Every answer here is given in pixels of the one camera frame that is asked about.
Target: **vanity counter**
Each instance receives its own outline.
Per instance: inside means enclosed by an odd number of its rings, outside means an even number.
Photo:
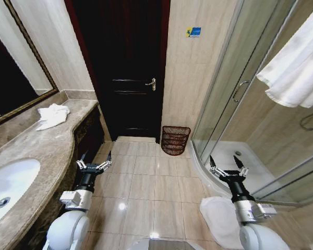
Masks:
[[[41,214],[70,165],[74,130],[97,104],[94,100],[69,99],[63,103],[70,109],[66,122],[43,131],[36,131],[36,122],[0,148],[0,167],[25,158],[41,163],[34,182],[0,220],[0,249],[14,248]]]

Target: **sink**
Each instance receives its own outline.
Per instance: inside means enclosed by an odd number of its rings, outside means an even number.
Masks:
[[[0,168],[0,219],[30,187],[40,166],[36,159],[22,159]]]

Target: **shower door handle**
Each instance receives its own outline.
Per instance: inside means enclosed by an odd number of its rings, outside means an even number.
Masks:
[[[239,84],[239,86],[238,86],[238,88],[235,90],[235,92],[234,92],[234,94],[233,94],[233,96],[232,96],[232,99],[233,99],[233,101],[235,102],[235,103],[238,103],[240,100],[238,100],[238,99],[235,99],[235,96],[236,96],[236,94],[238,93],[238,91],[239,91],[239,89],[242,87],[242,85],[244,85],[244,84],[249,84],[249,81],[243,81],[243,82],[241,82],[240,84]]]

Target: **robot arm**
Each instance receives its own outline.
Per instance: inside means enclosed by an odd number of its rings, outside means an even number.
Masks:
[[[234,156],[238,170],[222,170],[218,168],[210,156],[210,172],[228,184],[232,193],[232,202],[236,208],[237,219],[241,225],[240,241],[245,250],[290,250],[283,239],[270,228],[258,225],[267,218],[277,214],[271,204],[256,203],[254,197],[245,188],[248,168]]]
[[[82,177],[74,191],[64,191],[60,202],[70,210],[55,219],[46,235],[43,250],[79,250],[89,228],[87,212],[91,205],[97,175],[111,166],[111,152],[102,164],[85,164],[78,160],[77,165]]]

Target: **sign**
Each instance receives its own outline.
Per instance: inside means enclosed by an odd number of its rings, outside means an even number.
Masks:
[[[186,32],[186,37],[197,38],[200,35],[201,27],[189,27]]]

